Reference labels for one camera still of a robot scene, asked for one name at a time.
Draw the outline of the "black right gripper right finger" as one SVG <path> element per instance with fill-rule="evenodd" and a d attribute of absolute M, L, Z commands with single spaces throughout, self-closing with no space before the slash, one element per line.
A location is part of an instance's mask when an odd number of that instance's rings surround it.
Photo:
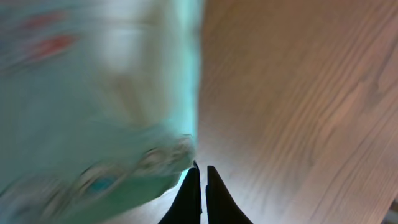
<path fill-rule="evenodd" d="M 252 224 L 236 205 L 214 166 L 207 166 L 206 207 L 209 224 Z"/>

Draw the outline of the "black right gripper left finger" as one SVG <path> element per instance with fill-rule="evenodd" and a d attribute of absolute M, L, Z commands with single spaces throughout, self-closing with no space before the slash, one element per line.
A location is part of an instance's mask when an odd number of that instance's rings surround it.
<path fill-rule="evenodd" d="M 159 224 L 200 224 L 201 223 L 200 170 L 193 161 L 178 193 Z"/>

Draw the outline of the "light green snack packet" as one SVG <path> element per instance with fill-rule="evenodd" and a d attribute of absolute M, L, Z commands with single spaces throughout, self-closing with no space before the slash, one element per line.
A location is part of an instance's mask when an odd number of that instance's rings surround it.
<path fill-rule="evenodd" d="M 195 157 L 197 0 L 1 1 L 1 222 L 97 223 Z"/>

